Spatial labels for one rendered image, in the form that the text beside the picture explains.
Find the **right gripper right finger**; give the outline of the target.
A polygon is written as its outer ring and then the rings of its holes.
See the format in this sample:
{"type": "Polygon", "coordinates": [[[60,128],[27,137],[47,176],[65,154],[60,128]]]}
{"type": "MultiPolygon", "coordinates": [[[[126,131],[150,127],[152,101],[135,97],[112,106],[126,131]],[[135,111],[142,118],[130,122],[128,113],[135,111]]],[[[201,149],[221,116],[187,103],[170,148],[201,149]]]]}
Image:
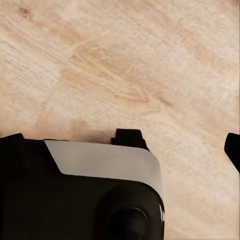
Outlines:
{"type": "Polygon", "coordinates": [[[224,151],[228,155],[229,159],[235,165],[240,173],[240,135],[235,133],[229,133],[227,135],[224,151]]]}

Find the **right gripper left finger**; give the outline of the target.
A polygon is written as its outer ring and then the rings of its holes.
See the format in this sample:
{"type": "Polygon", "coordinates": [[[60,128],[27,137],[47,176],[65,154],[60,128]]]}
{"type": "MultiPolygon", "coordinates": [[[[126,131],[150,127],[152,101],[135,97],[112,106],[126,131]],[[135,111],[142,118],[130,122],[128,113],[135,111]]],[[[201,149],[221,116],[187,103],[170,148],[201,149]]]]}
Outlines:
{"type": "Polygon", "coordinates": [[[26,152],[21,133],[0,138],[0,193],[26,152]]]}

